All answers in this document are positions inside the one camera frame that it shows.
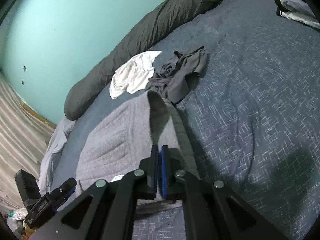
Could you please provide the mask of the grey quilted sweatshirt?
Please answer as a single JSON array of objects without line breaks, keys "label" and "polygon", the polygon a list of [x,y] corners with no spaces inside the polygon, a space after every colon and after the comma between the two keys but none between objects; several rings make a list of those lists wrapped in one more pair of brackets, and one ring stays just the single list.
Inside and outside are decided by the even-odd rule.
[{"label": "grey quilted sweatshirt", "polygon": [[156,92],[120,105],[88,135],[76,169],[75,194],[99,179],[110,182],[139,167],[153,145],[168,145],[182,169],[198,176],[194,152],[176,108]]}]

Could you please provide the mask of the light grey blanket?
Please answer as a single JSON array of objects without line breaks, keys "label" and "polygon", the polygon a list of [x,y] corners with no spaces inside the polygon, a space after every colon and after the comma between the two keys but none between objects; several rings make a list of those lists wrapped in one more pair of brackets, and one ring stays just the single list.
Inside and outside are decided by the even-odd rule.
[{"label": "light grey blanket", "polygon": [[75,121],[62,118],[56,126],[41,161],[38,186],[41,196],[51,191],[53,176]]}]

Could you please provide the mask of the bags on floor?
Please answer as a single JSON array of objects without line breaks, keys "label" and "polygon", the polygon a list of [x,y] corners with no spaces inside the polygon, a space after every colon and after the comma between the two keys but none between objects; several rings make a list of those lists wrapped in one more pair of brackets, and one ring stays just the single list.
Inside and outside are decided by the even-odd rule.
[{"label": "bags on floor", "polygon": [[7,217],[7,225],[18,239],[28,239],[25,229],[25,218],[28,214],[27,209],[21,208],[11,210]]}]

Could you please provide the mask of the beige striped curtain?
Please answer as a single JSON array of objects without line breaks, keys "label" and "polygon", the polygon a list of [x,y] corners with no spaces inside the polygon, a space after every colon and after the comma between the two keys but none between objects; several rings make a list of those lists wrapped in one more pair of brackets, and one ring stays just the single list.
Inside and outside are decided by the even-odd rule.
[{"label": "beige striped curtain", "polygon": [[23,207],[14,176],[23,169],[36,179],[53,129],[23,108],[23,101],[1,77],[1,213]]}]

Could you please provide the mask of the white t-shirt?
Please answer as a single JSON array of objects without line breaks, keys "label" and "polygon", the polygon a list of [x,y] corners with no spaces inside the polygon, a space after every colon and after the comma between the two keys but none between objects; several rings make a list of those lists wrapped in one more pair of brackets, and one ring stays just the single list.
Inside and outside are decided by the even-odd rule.
[{"label": "white t-shirt", "polygon": [[145,89],[149,78],[153,77],[155,72],[152,64],[161,53],[161,50],[146,51],[133,56],[121,65],[112,76],[110,97],[116,99],[124,92],[134,94]]}]

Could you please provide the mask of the dark grey thin garment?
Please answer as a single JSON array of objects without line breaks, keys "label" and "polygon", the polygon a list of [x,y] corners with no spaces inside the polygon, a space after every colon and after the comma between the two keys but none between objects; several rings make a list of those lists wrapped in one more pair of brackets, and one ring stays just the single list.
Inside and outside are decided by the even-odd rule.
[{"label": "dark grey thin garment", "polygon": [[189,93],[188,79],[202,75],[208,63],[208,53],[203,46],[186,51],[174,51],[173,57],[163,63],[159,72],[149,78],[146,90],[157,92],[173,104],[182,101]]}]

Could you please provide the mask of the long dark grey pillow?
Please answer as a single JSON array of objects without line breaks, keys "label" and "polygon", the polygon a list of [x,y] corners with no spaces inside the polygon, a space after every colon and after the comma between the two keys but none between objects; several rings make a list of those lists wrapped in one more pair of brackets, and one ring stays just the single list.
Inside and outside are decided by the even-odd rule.
[{"label": "long dark grey pillow", "polygon": [[69,91],[64,114],[80,118],[111,82],[115,71],[131,57],[145,52],[181,25],[216,7],[222,0],[164,0],[146,14],[92,70]]}]

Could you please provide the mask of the wooden window frame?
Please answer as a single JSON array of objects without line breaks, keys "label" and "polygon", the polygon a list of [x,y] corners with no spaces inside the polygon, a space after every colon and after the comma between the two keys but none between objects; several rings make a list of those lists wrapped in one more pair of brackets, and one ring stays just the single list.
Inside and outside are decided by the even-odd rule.
[{"label": "wooden window frame", "polygon": [[42,123],[48,125],[49,127],[55,129],[56,124],[52,123],[48,119],[44,118],[43,116],[39,115],[35,110],[29,107],[25,102],[22,103],[22,108],[28,112],[31,116],[35,117],[36,119],[40,120]]}]

